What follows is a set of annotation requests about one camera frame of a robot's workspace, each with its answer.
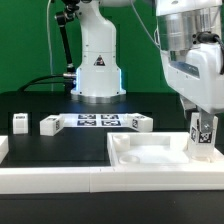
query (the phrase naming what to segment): white platform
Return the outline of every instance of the white platform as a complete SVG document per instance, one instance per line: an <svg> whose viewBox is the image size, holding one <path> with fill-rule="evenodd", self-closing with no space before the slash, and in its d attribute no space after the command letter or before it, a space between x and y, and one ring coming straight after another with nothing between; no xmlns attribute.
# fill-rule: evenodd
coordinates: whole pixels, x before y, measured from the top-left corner
<svg viewBox="0 0 224 224"><path fill-rule="evenodd" d="M119 134L130 137L128 150L114 146ZM6 154L7 137L0 140ZM109 133L111 167L2 168L0 194L224 189L224 156L215 149L194 160L187 143L188 133Z"/></svg>

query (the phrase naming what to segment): white block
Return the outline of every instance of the white block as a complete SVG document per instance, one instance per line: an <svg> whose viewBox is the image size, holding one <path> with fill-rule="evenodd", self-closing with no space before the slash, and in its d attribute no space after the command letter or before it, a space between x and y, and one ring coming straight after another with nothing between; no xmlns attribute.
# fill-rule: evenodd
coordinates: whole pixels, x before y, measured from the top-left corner
<svg viewBox="0 0 224 224"><path fill-rule="evenodd" d="M28 114L19 113L13 116L13 134L28 133Z"/></svg>
<svg viewBox="0 0 224 224"><path fill-rule="evenodd" d="M211 158L215 149L218 118L214 117L213 131L201 133L198 130L199 113L192 113L188 150L193 158Z"/></svg>
<svg viewBox="0 0 224 224"><path fill-rule="evenodd" d="M0 163L3 161L9 151L8 137L0 136Z"/></svg>
<svg viewBox="0 0 224 224"><path fill-rule="evenodd" d="M127 114L124 120L130 128L139 132L151 132L153 130L153 119L142 114Z"/></svg>
<svg viewBox="0 0 224 224"><path fill-rule="evenodd" d="M64 128L64 118L61 115L50 115L40 122L40 135L54 136Z"/></svg>

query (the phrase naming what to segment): white cube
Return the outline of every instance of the white cube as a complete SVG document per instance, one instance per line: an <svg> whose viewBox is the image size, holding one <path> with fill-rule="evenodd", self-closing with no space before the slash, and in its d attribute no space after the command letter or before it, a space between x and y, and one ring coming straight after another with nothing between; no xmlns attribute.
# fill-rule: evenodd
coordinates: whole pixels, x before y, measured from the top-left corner
<svg viewBox="0 0 224 224"><path fill-rule="evenodd" d="M13 116L13 134L28 133L28 114L19 113Z"/></svg>
<svg viewBox="0 0 224 224"><path fill-rule="evenodd" d="M125 120L130 128L139 132L151 132L153 130L153 119L142 114L127 114Z"/></svg>
<svg viewBox="0 0 224 224"><path fill-rule="evenodd" d="M40 122L40 135L54 136L64 128L64 117L50 115Z"/></svg>

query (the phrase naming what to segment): black cable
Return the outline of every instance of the black cable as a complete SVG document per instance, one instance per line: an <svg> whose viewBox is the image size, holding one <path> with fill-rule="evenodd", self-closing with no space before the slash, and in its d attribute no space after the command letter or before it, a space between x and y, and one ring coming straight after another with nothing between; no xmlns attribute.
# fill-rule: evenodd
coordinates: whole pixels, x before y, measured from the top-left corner
<svg viewBox="0 0 224 224"><path fill-rule="evenodd" d="M42 81L42 80L46 80L46 79L54 79L54 78L63 78L63 75L42 76L42 77L33 79L30 82L28 82L27 84L21 86L17 91L23 92L27 87L29 87L33 83L36 83L36 82Z"/></svg>
<svg viewBox="0 0 224 224"><path fill-rule="evenodd" d="M27 89L29 86L46 85L46 84L64 84L64 82L35 82L35 83L30 83L29 85L26 85L26 88L25 89Z"/></svg>

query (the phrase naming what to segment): cable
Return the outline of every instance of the cable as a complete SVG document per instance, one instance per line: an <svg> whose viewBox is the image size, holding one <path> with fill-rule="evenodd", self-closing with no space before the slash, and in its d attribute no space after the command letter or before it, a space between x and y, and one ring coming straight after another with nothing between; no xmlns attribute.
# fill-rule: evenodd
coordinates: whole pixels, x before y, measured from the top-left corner
<svg viewBox="0 0 224 224"><path fill-rule="evenodd" d="M46 80L46 79L54 79L54 78L63 78L63 75L52 75L52 76L42 76L36 79L31 80L27 84L21 86L17 91L23 92L28 86L33 85L39 81Z"/></svg>
<svg viewBox="0 0 224 224"><path fill-rule="evenodd" d="M131 3L132 9L133 9L135 15L137 16L137 18L138 18L140 24L142 25L142 27L143 27L143 29L145 30L146 34L148 35L149 39L150 39L150 40L152 41L152 43L156 46L156 48L160 50L160 48L158 47L158 45L155 43L154 39L152 38L151 34L148 32L148 30L147 30L145 24L143 23L141 17L139 16L139 14L138 14L138 12L137 12L135 6L134 6L133 0L130 0L130 3Z"/></svg>
<svg viewBox="0 0 224 224"><path fill-rule="evenodd" d="M51 1L48 1L47 4L47 40L48 40L48 50L49 50L49 57L50 57L50 72L51 75L54 74L54 69L53 69L53 56L52 56L52 44L51 44L51 30L50 30L50 5Z"/></svg>
<svg viewBox="0 0 224 224"><path fill-rule="evenodd" d="M58 83L60 83L60 84L64 84L64 82L36 82L36 83L30 83L29 85L27 85L26 88L24 88L24 90L27 89L29 86L34 86L34 85L46 85L46 84L58 84Z"/></svg>

